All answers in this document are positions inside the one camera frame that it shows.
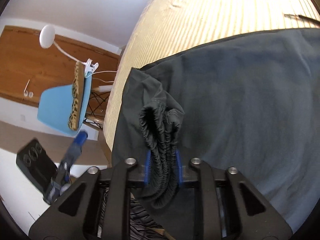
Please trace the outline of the blue chair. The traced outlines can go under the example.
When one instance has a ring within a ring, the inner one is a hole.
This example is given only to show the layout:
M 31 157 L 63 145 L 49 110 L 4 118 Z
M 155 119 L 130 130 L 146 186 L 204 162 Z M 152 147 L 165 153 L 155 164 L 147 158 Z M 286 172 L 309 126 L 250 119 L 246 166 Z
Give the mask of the blue chair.
M 85 80 L 85 92 L 81 109 L 79 129 L 88 133 L 89 140 L 97 140 L 99 130 L 88 126 L 86 117 L 91 115 L 100 120 L 105 116 L 105 107 L 108 100 L 108 93 L 99 94 L 91 91 L 92 87 L 97 87 L 98 81 L 89 77 Z M 69 128 L 69 116 L 72 111 L 72 85 L 53 87 L 45 90 L 40 97 L 37 118 L 46 126 L 60 132 L 61 134 L 74 137 L 78 133 Z

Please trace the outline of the striped grey skirt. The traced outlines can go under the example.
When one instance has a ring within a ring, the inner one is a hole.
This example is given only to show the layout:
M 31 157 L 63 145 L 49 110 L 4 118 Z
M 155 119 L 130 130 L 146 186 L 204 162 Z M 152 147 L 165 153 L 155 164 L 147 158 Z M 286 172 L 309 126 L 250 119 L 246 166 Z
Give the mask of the striped grey skirt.
M 174 239 L 151 218 L 133 194 L 130 195 L 129 204 L 130 239 Z

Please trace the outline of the dark grey pants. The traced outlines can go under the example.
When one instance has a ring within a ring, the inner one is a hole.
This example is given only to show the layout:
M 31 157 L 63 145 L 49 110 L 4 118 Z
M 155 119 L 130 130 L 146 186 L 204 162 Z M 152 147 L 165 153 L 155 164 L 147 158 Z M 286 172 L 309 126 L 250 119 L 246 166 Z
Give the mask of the dark grey pants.
M 194 192 L 180 188 L 169 157 L 235 166 L 293 231 L 319 199 L 319 30 L 224 38 L 132 69 L 112 162 L 160 158 L 136 190 L 176 239 L 192 239 Z

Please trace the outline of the striped yellow towel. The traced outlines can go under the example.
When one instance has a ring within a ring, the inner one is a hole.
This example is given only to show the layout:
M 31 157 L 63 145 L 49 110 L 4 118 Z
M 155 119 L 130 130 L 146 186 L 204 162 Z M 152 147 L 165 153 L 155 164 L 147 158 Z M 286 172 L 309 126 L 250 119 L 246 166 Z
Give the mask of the striped yellow towel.
M 312 28 L 319 0 L 150 0 L 121 57 L 107 104 L 104 137 L 113 146 L 121 97 L 132 68 L 195 46 L 255 31 Z

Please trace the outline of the leopard print cushion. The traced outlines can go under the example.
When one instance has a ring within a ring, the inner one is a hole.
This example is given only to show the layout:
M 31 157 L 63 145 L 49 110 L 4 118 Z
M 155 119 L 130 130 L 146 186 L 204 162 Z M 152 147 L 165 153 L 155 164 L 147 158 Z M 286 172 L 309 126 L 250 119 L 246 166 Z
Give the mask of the leopard print cushion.
M 68 127 L 76 131 L 79 127 L 80 111 L 82 106 L 85 83 L 85 67 L 79 61 L 75 65 L 74 80 L 72 83 L 72 109 L 68 120 Z

